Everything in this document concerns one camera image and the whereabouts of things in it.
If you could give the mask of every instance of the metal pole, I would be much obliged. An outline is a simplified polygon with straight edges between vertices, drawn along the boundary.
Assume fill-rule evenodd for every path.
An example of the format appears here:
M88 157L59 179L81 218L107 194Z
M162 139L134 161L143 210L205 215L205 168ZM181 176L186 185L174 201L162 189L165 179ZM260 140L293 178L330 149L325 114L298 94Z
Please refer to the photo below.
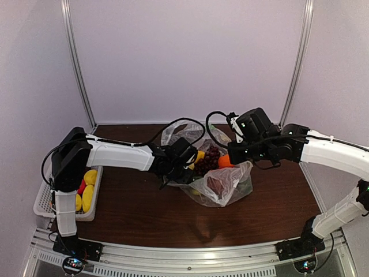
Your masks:
M72 61L72 64L73 64L74 74L75 74L76 80L77 80L78 90L80 91L82 103L83 103L83 106L85 108L89 124L90 124L91 128L95 128L96 127L96 121L93 117L91 105L90 105L90 102L89 102L88 97L87 97L86 86L85 86L85 83L83 81L81 66L80 66L80 62L78 60L78 55L77 55L76 43L74 41L73 26L72 26L72 23L71 23L71 16L70 16L70 9L69 9L69 0L61 0L61 1L62 1L61 4L62 4L62 13L63 13L63 18L64 18L64 24L65 24L65 31L66 31L66 34L67 34L70 56L71 56L71 61Z
M292 79L291 83L289 85L289 91L287 95L287 99L283 108L283 113L280 120L280 125L285 125L288 113L291 108L293 96L296 92L296 87L298 85L299 77L302 70L302 63L305 57L307 43L310 36L310 30L311 30L311 23L312 23L312 15L313 15L313 3L314 0L306 0L305 5L305 14L304 19L302 23L302 30L301 30L301 37L300 37L300 44L298 49L298 54L296 57L296 63L295 68L293 69Z

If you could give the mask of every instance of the red apple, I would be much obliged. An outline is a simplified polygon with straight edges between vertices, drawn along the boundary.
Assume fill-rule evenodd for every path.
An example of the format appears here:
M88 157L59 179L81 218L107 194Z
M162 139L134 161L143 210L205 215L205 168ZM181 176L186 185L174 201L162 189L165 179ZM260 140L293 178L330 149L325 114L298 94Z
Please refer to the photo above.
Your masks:
M224 191L224 187L222 186L221 182L219 180L209 178L208 179L208 188L215 192L218 196L221 196L221 194Z
M83 194L83 191L85 190L85 188L86 188L86 182L85 182L85 180L82 180L82 182L81 182L81 184L80 184L80 188L79 188L79 190L77 191L77 193L78 193L79 195L82 195L82 194Z

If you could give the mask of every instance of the grapes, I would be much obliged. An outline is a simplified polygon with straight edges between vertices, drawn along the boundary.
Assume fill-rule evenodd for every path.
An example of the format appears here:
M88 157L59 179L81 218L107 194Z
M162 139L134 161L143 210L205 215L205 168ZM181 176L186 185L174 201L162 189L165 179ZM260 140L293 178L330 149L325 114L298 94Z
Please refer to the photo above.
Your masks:
M209 170L217 169L219 157L219 148L210 146L205 153L205 157L195 164L194 171L196 175L204 176Z

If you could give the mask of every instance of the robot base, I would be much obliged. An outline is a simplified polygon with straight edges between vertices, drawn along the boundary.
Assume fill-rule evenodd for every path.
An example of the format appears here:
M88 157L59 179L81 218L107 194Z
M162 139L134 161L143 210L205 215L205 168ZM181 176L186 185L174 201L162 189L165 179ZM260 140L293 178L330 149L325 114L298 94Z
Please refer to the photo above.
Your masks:
M308 256L315 252L325 249L324 242L315 244L313 247L303 247L303 241L300 238L281 241L276 244L277 254L280 261L295 259Z
M59 237L56 238L53 251L62 253L68 256L75 256L78 259L100 261L103 245L98 242L78 240L78 248L81 249L78 253L69 251L65 248L65 245L59 241Z

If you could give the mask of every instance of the orange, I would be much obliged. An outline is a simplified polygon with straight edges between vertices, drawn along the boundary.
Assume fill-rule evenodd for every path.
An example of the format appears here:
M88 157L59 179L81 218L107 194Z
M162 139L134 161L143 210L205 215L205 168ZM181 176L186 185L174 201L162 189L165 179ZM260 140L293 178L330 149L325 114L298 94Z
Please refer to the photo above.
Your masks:
M235 167L234 165L231 164L231 161L229 160L229 155L228 154L226 154L226 155L219 158L218 166L219 166L220 169L224 169L226 167Z

